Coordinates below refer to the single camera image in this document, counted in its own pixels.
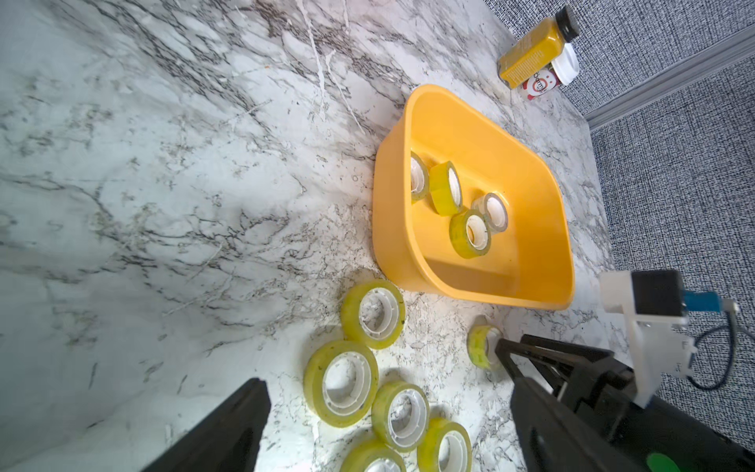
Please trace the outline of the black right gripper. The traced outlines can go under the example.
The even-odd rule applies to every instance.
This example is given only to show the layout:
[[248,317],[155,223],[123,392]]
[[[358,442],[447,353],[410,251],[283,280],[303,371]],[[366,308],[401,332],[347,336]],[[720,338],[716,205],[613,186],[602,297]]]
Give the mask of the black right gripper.
[[519,342],[500,338],[495,355],[513,380],[524,374],[511,357],[528,359],[561,403],[646,471],[754,469],[753,452],[660,397],[636,404],[633,371],[607,358],[611,350],[524,334]]

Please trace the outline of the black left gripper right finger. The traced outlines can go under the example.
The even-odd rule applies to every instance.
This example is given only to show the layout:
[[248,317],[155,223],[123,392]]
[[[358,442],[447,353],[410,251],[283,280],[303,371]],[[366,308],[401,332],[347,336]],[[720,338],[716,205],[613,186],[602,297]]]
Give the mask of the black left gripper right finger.
[[510,403],[529,471],[640,471],[536,381],[518,378]]

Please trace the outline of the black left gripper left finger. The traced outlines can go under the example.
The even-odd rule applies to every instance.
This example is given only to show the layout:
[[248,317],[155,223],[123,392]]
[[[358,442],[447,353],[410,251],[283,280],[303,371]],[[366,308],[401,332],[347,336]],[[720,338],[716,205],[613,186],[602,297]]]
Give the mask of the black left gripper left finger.
[[250,379],[147,471],[253,471],[271,412],[267,383]]

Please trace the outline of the pale clear tape roll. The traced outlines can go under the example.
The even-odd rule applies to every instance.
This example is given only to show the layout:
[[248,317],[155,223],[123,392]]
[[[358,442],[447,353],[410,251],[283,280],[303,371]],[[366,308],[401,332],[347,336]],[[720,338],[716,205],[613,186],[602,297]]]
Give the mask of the pale clear tape roll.
[[452,216],[449,237],[453,249],[464,259],[485,256],[492,245],[491,230],[477,210],[466,210]]

